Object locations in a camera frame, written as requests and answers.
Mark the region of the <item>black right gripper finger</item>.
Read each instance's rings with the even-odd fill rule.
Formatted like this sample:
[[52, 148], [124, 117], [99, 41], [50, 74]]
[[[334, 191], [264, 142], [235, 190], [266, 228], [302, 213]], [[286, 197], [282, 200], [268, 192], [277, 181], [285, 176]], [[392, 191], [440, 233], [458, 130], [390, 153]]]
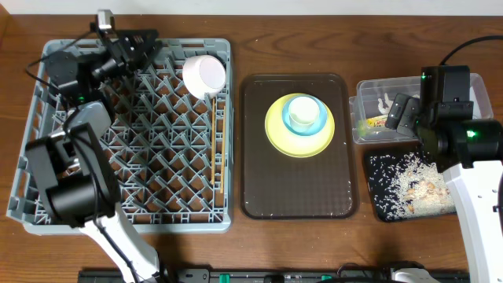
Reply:
[[399, 105], [399, 122], [397, 132], [408, 137], [415, 137], [417, 125], [417, 115], [419, 113], [420, 99], [417, 97], [407, 98], [406, 101]]
[[390, 111], [388, 112], [385, 127], [388, 129], [397, 129], [405, 111], [406, 104], [409, 100], [407, 94], [396, 94], [395, 99], [391, 104]]

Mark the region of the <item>white napkin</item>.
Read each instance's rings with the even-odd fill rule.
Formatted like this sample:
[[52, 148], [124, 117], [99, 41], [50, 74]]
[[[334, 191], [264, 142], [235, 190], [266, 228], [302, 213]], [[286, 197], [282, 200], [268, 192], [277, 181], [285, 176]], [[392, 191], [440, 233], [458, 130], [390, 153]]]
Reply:
[[390, 110], [391, 106], [393, 105], [393, 101], [388, 97], [388, 94], [384, 94], [384, 99], [379, 98], [378, 99], [378, 110], [382, 115], [387, 115]]

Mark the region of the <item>green orange snack wrapper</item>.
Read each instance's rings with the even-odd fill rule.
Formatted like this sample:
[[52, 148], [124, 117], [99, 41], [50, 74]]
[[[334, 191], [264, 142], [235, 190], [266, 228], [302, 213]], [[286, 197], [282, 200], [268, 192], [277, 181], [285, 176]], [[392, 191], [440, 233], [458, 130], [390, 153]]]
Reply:
[[375, 116], [358, 122], [358, 133], [365, 137], [385, 129], [387, 115]]

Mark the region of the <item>white bowl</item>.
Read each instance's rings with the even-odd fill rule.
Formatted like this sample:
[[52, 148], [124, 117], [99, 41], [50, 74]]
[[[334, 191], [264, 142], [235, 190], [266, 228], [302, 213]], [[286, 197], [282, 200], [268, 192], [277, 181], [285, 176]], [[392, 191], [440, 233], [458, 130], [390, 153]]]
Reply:
[[211, 55], [188, 58], [182, 67], [186, 89], [195, 98], [213, 99], [226, 85], [226, 70], [219, 59]]

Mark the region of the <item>light blue small plate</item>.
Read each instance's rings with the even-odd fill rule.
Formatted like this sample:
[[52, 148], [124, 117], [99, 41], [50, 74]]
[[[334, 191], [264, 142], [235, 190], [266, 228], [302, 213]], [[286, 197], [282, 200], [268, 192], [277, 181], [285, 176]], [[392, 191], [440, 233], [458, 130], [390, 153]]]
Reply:
[[[298, 97], [298, 96], [307, 96], [307, 97], [311, 97], [313, 98], [317, 103], [318, 103], [318, 106], [319, 106], [319, 109], [320, 109], [320, 113], [319, 113], [319, 117], [318, 117], [318, 120], [314, 123], [314, 125], [312, 127], [310, 127], [308, 130], [304, 131], [304, 132], [298, 132], [298, 131], [295, 131], [291, 125], [290, 125], [290, 119], [289, 119], [289, 115], [288, 115], [288, 107], [290, 105], [290, 102], [291, 100], [294, 98], [294, 97]], [[326, 110], [326, 107], [325, 105], [319, 100], [317, 99], [316, 97], [314, 96], [311, 96], [311, 95], [307, 95], [307, 94], [301, 94], [301, 95], [296, 95], [292, 98], [289, 98], [285, 105], [283, 106], [283, 109], [282, 109], [282, 113], [281, 113], [281, 117], [283, 119], [283, 123], [284, 125], [286, 126], [286, 128], [288, 130], [290, 130], [293, 134], [297, 134], [299, 136], [311, 136], [311, 135], [314, 135], [314, 134], [317, 134], [319, 131], [321, 131], [321, 129], [325, 126], [326, 124], [326, 121], [328, 119], [328, 113], [327, 113], [327, 110]]]

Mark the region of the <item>white cup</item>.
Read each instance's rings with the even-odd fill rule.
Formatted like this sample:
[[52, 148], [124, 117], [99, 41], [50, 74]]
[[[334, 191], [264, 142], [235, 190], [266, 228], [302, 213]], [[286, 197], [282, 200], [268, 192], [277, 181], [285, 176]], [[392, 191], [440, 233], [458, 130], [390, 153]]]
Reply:
[[294, 97], [288, 107], [291, 127], [298, 132], [304, 132], [318, 120], [320, 109], [318, 103], [311, 97]]

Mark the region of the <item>yellow plate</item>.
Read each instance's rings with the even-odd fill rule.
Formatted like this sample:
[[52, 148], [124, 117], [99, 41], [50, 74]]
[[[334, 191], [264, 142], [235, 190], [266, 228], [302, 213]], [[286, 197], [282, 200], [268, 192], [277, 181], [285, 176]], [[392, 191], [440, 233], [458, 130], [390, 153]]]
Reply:
[[301, 93], [287, 94], [278, 98], [267, 110], [265, 131], [270, 143], [281, 153], [295, 158], [307, 158], [321, 153], [331, 142], [336, 129], [335, 119], [325, 105], [328, 119], [325, 126], [317, 134], [299, 136], [286, 128], [281, 117], [283, 106], [289, 98]]

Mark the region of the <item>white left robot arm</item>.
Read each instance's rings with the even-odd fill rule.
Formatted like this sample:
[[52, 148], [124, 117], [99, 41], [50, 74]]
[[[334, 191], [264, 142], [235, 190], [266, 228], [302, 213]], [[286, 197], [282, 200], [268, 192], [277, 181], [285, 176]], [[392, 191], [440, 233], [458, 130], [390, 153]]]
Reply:
[[225, 186], [232, 127], [225, 39], [160, 39], [122, 30], [48, 42], [38, 60], [45, 125], [21, 167], [56, 233], [84, 233], [125, 282], [171, 282], [144, 233], [180, 218], [182, 231], [229, 222]]

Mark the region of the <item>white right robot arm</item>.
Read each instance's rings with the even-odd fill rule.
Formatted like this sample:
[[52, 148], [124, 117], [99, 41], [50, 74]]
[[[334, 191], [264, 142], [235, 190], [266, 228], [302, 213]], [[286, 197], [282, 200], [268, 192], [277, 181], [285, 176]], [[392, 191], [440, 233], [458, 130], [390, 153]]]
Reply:
[[472, 101], [434, 101], [399, 94], [388, 118], [415, 136], [453, 198], [472, 282], [502, 280], [502, 125], [474, 119]]

